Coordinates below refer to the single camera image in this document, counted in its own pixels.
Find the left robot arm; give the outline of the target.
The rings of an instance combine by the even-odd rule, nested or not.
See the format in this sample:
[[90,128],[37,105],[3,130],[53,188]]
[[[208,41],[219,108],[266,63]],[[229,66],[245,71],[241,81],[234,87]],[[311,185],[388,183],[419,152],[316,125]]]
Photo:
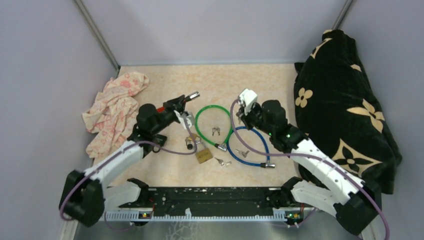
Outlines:
[[58,206],[59,216],[91,227],[108,211],[126,204],[146,206],[150,200],[146,184],[138,180],[127,180],[118,186],[111,183],[154,148],[163,150],[157,138],[169,125],[178,123],[190,130],[193,122],[185,107],[191,100],[191,96],[181,95],[164,102],[160,108],[151,103],[140,106],[132,132],[121,147],[92,167],[73,170],[67,175]]

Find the silver key bunch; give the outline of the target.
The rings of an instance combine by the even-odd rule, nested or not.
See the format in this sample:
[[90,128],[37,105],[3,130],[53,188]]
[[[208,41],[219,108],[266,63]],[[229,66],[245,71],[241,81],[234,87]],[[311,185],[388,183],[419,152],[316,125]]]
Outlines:
[[229,165],[231,165],[232,164],[232,162],[231,161],[224,161],[223,159],[220,159],[220,158],[215,158],[217,161],[218,161],[218,163],[222,166],[222,167],[224,167],[224,166],[229,166]]

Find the blue cable lock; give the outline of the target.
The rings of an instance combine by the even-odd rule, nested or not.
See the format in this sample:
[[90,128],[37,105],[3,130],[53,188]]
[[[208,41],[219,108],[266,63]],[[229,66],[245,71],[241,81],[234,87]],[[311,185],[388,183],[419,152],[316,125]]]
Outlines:
[[[265,152],[267,154],[269,154],[270,151],[269,151],[269,147],[268,147],[268,144],[267,144],[265,138],[257,130],[252,129],[251,131],[253,133],[255,133],[259,137],[259,139],[261,140],[261,142],[262,142],[262,144],[264,146]],[[226,142],[226,148],[227,148],[227,151],[229,152],[229,154],[235,160],[237,160],[241,164],[244,164],[244,165],[247,165],[247,166],[251,166],[251,167],[264,168],[264,169],[274,169],[276,167],[276,165],[274,163],[271,163],[271,158],[270,158],[269,155],[266,155],[266,161],[265,162],[262,162],[262,163],[254,163],[254,162],[249,162],[249,161],[242,160],[241,158],[239,158],[238,156],[236,156],[234,154],[234,152],[232,151],[232,149],[230,148],[230,140],[228,140]]]

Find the small brass padlock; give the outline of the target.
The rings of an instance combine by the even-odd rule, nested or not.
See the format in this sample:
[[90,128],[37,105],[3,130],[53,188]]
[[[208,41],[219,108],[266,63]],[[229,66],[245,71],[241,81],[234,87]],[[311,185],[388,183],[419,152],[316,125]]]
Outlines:
[[185,138],[185,144],[188,147],[189,145],[191,145],[191,148],[194,145],[197,145],[201,142],[201,137],[198,136],[196,133],[193,133],[192,135],[189,135]]

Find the green lock key pair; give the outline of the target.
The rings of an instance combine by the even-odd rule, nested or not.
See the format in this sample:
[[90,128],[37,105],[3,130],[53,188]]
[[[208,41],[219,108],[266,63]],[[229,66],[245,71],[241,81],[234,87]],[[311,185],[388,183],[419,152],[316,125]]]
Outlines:
[[221,135],[220,131],[221,131],[221,129],[219,127],[213,127],[212,128],[212,136],[214,136],[215,134],[220,136]]

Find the small key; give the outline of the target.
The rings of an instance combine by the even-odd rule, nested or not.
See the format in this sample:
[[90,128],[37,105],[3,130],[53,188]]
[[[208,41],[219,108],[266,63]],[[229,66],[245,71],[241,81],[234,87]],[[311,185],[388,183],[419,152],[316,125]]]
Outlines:
[[243,150],[239,150],[239,149],[236,149],[235,150],[237,153],[239,153],[241,156],[243,156],[243,158],[246,158],[247,157],[247,155],[249,154],[249,150],[246,150],[246,151],[243,151]]

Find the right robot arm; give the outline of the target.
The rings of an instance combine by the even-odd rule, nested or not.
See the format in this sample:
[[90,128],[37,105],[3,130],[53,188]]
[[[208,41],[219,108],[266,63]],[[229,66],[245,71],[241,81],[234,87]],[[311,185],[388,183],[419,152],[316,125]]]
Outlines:
[[306,168],[325,187],[305,180],[282,191],[287,206],[298,202],[313,206],[334,217],[349,233],[364,240],[388,240],[390,228],[382,212],[381,193],[375,186],[353,176],[324,154],[297,127],[288,123],[286,111],[278,100],[258,104],[255,99],[236,99],[230,105],[230,123],[238,118],[247,129],[266,133],[277,157],[289,157]]

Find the red cable lock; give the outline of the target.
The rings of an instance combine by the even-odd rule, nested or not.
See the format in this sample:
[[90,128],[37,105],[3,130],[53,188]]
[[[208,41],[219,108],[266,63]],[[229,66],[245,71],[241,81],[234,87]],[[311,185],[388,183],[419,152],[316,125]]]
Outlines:
[[191,102],[192,100],[200,97],[200,94],[198,91],[195,91],[188,95],[181,95],[177,98],[170,99],[162,104],[162,107],[159,107],[156,109],[158,113],[162,113],[164,111],[178,111],[178,112],[184,112],[186,103]]

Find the black-headed key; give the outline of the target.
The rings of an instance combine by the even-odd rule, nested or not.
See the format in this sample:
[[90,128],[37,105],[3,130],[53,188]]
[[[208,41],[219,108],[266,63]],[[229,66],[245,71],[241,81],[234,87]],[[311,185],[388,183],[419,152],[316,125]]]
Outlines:
[[186,148],[188,150],[192,150],[194,148],[194,142],[191,139],[189,139],[189,138],[187,138],[185,140],[185,144],[186,144]]

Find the green cable lock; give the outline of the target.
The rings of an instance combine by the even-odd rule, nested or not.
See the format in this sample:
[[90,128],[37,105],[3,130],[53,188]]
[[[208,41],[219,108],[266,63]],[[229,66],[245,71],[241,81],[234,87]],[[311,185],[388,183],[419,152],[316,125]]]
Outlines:
[[230,140],[230,137],[231,137],[231,134],[233,133],[233,129],[232,129],[232,127],[230,126],[230,128],[229,128],[229,130],[228,130],[228,133],[227,133],[227,136],[226,136],[226,138],[224,139],[224,141],[223,141],[223,143],[221,143],[221,144],[218,144],[218,143],[216,143],[216,142],[212,142],[210,139],[208,139],[201,131],[200,131],[200,128],[199,128],[199,125],[198,125],[198,123],[199,123],[199,117],[200,117],[200,115],[204,112],[204,111],[206,111],[206,110],[209,110],[209,109],[219,109],[219,110],[222,110],[223,112],[225,112],[226,113],[226,115],[228,116],[228,118],[230,118],[231,117],[231,114],[230,114],[230,112],[229,112],[229,110],[227,110],[225,107],[223,107],[223,106],[221,106],[221,105],[216,105],[216,104],[211,104],[211,105],[206,105],[206,106],[204,106],[203,108],[201,108],[198,112],[197,112],[197,114],[195,115],[195,124],[194,124],[194,126],[195,126],[195,129],[196,129],[196,132],[197,132],[197,134],[203,139],[203,140],[205,140],[207,143],[209,143],[210,145],[212,145],[213,147],[215,147],[215,148],[217,148],[217,149],[219,149],[219,150],[221,150],[221,151],[223,151],[223,152],[226,152],[228,149],[227,149],[227,147],[226,147],[226,144],[229,142],[229,140]]

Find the large brass padlock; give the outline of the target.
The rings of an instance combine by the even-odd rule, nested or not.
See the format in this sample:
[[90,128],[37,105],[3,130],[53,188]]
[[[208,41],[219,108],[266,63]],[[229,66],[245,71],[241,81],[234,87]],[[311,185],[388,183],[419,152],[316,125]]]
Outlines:
[[198,161],[199,164],[203,164],[206,161],[212,159],[213,158],[213,154],[212,154],[212,152],[210,151],[209,148],[204,148],[202,150],[198,150],[195,153],[195,157],[196,157],[196,159],[197,159],[197,161]]

